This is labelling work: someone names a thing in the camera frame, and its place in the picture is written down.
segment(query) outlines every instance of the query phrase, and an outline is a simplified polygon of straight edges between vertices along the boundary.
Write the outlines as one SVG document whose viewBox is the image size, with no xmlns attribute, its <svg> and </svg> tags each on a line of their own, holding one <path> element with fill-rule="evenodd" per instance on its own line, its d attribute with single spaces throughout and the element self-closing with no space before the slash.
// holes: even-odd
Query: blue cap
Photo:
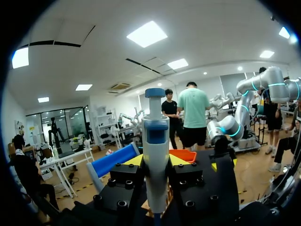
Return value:
<svg viewBox="0 0 301 226">
<path fill-rule="evenodd" d="M 161 88 L 151 88 L 145 91 L 145 97 L 165 97 L 165 91 Z"/>
</svg>

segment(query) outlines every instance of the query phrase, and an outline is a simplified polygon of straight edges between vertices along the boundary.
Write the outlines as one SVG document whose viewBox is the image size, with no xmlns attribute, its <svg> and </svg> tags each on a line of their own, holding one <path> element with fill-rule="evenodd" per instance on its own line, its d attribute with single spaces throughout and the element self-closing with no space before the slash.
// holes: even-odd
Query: ceiling vent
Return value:
<svg viewBox="0 0 301 226">
<path fill-rule="evenodd" d="M 117 92 L 117 91 L 108 91 L 108 94 L 118 94 L 119 92 Z"/>
<path fill-rule="evenodd" d="M 127 83 L 117 83 L 116 85 L 112 86 L 112 90 L 122 90 L 122 89 L 127 89 L 130 87 L 130 84 Z"/>
</svg>

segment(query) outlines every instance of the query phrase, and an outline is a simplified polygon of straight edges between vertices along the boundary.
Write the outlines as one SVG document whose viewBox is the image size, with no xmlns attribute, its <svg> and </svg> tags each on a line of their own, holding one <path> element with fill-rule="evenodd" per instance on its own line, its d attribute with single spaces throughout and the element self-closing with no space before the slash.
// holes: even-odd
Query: hair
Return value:
<svg viewBox="0 0 301 226">
<path fill-rule="evenodd" d="M 165 90 L 165 95 L 167 95 L 167 94 L 173 94 L 173 91 L 171 89 L 166 89 Z"/>
<path fill-rule="evenodd" d="M 194 81 L 190 81 L 187 83 L 186 87 L 188 86 L 194 86 L 194 87 L 198 87 L 197 84 Z"/>
<path fill-rule="evenodd" d="M 266 68 L 265 67 L 261 67 L 261 68 L 259 68 L 259 74 L 260 73 L 262 73 L 262 72 L 264 72 L 266 70 Z"/>
<path fill-rule="evenodd" d="M 19 134 L 14 137 L 13 143 L 14 143 L 15 149 L 22 150 L 23 146 L 25 146 L 25 141 L 24 141 L 23 137 Z"/>
</svg>

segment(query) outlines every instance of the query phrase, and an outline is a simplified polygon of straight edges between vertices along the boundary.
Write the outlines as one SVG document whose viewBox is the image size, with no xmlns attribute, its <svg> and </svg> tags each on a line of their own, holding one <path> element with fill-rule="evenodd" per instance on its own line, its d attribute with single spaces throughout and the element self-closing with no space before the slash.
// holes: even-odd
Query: black t-shirt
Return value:
<svg viewBox="0 0 301 226">
<path fill-rule="evenodd" d="M 40 177 L 35 163 L 26 155 L 16 155 L 13 163 L 27 193 L 36 192 L 40 185 Z"/>
<path fill-rule="evenodd" d="M 165 112 L 165 114 L 177 114 L 177 102 L 167 102 L 164 101 L 162 104 L 162 111 Z M 179 119 L 177 118 L 169 118 L 169 122 L 172 124 L 179 123 Z"/>
</svg>

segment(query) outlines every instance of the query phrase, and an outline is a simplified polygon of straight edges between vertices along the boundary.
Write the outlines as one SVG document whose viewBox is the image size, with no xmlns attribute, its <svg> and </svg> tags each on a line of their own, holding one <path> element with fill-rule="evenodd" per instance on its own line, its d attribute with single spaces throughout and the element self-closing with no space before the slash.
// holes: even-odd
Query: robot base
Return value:
<svg viewBox="0 0 301 226">
<path fill-rule="evenodd" d="M 235 142 L 232 145 L 230 145 L 230 147 L 233 148 L 235 152 L 245 152 L 254 149 L 259 149 L 261 145 L 257 143 L 256 136 L 254 134 L 251 135 L 252 136 L 247 139 L 239 139 L 237 141 L 237 145 L 233 145 L 236 144 Z"/>
</svg>

